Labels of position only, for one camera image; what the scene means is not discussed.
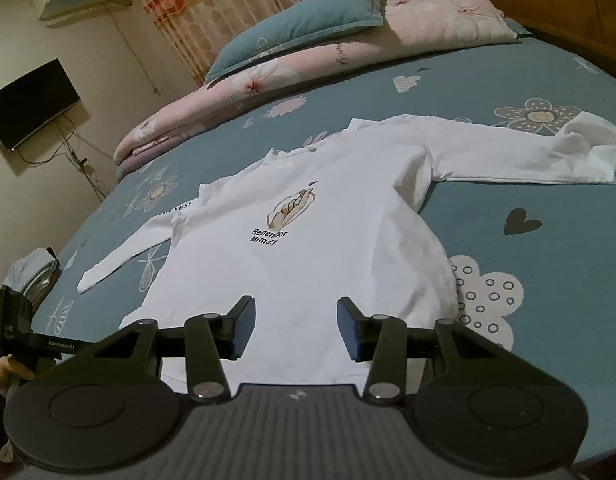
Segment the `person's left hand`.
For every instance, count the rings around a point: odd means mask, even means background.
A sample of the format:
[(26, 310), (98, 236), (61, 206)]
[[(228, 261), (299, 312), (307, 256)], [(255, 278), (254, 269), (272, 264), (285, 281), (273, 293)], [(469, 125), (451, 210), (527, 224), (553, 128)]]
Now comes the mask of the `person's left hand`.
[(0, 358), (0, 395), (7, 396), (14, 378), (32, 380), (35, 374), (12, 356)]

